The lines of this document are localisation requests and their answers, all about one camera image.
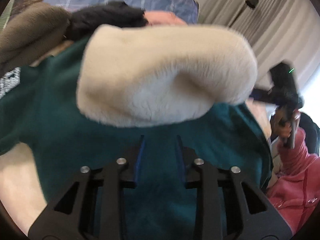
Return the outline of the right forearm pink sleeve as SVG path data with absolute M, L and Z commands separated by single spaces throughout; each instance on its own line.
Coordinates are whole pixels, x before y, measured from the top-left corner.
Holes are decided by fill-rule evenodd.
M 295 148 L 288 149 L 279 143 L 277 149 L 281 173 L 266 195 L 292 233 L 296 233 L 319 203 L 319 156 L 308 152 L 301 128 L 296 131 Z

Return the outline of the person right hand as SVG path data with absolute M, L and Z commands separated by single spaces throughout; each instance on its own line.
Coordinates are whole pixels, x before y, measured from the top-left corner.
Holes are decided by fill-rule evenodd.
M 287 141 L 290 137 L 292 128 L 290 122 L 283 122 L 285 112 L 281 108 L 277 108 L 274 115 L 270 119 L 271 125 L 271 141 L 277 138 Z

